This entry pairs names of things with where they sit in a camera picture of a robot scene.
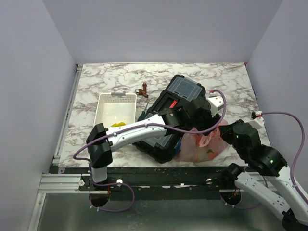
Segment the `pink plastic bag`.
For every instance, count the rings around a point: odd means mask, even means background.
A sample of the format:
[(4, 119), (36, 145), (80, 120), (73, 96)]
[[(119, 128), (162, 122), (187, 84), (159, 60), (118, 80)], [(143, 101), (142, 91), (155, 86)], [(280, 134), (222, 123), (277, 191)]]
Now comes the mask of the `pink plastic bag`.
[(181, 140), (181, 151), (174, 159), (183, 162), (205, 162), (208, 149), (220, 155), (229, 145), (220, 137), (219, 127), (208, 135), (185, 133)]

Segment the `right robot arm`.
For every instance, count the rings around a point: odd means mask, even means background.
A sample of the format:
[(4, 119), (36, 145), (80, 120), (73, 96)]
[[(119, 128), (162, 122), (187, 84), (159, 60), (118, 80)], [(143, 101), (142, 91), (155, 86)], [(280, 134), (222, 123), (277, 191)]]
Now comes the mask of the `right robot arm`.
[(296, 190), (297, 184), (291, 180), (291, 169), (276, 149), (263, 145), (259, 129), (264, 127), (264, 119), (257, 117), (249, 122), (237, 120), (230, 125), (219, 126), (220, 137), (232, 145), (239, 157), (248, 166), (269, 181), (278, 191), (257, 182), (237, 164), (230, 164), (223, 171), (221, 182), (228, 189), (234, 186), (246, 191), (266, 206), (281, 220), (287, 231), (308, 229), (308, 205)]

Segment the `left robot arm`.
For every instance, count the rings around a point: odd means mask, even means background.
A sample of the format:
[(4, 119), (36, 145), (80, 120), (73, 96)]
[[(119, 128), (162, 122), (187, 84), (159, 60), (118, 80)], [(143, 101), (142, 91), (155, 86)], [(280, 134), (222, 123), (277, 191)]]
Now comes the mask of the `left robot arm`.
[(226, 110), (221, 97), (198, 97), (184, 106), (164, 108), (133, 124), (113, 128), (105, 128), (102, 123), (95, 125), (86, 139), (92, 173), (91, 186), (96, 190), (106, 186), (107, 167), (113, 161), (112, 153), (118, 149), (149, 138), (186, 133), (192, 128), (203, 133), (211, 132), (222, 119), (218, 115), (219, 110)]

